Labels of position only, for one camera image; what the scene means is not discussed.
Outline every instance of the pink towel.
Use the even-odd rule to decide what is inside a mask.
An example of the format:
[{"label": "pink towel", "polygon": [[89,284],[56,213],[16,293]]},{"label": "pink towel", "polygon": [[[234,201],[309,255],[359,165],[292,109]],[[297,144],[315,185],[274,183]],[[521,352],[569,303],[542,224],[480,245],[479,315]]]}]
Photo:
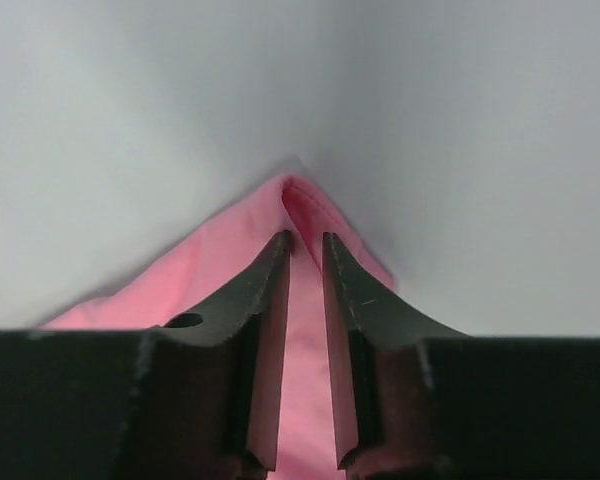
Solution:
[{"label": "pink towel", "polygon": [[336,471],[335,460],[322,298],[322,233],[336,232],[369,272],[387,286],[393,282],[333,204],[307,180],[293,175],[270,180],[204,223],[117,294],[80,304],[47,328],[136,329],[163,324],[243,270],[271,236],[284,229],[294,233],[296,242],[277,470],[270,478],[344,478]]}]

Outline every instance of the gray background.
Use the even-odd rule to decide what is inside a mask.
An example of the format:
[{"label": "gray background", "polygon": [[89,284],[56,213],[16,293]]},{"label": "gray background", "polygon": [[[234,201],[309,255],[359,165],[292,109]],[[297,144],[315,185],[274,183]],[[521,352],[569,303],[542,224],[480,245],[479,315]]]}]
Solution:
[{"label": "gray background", "polygon": [[600,334],[600,0],[0,2],[0,326],[288,168],[435,318]]}]

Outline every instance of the folded cloth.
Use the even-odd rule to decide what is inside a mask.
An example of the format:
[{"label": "folded cloth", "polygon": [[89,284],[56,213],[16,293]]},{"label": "folded cloth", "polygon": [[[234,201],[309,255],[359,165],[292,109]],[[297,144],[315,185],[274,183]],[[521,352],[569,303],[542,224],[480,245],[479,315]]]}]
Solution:
[{"label": "folded cloth", "polygon": [[344,478],[336,471],[322,297],[322,233],[335,232],[385,285],[391,277],[318,188],[283,175],[205,222],[115,295],[77,305],[45,328],[138,329],[162,325],[251,263],[280,230],[295,236],[282,380],[277,480]]}]

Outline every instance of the black metal part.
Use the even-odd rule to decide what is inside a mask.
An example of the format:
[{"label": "black metal part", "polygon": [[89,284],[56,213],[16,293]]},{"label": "black metal part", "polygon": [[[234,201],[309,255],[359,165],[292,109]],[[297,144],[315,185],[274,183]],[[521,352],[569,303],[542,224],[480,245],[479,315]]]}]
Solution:
[{"label": "black metal part", "polygon": [[600,339],[470,338],[367,273],[335,234],[323,286],[350,479],[600,479]]},{"label": "black metal part", "polygon": [[291,240],[166,328],[0,331],[0,480],[266,478]]}]

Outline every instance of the pink cloth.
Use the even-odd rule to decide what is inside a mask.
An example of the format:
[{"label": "pink cloth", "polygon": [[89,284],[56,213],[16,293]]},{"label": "pink cloth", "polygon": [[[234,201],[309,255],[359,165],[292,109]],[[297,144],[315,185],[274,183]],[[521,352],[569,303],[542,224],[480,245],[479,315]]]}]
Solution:
[{"label": "pink cloth", "polygon": [[336,471],[321,279],[322,233],[336,232],[385,285],[392,279],[328,198],[307,180],[274,178],[212,218],[133,283],[82,303],[47,328],[136,329],[164,324],[243,270],[270,237],[294,232],[277,471],[272,479],[344,478]]}]

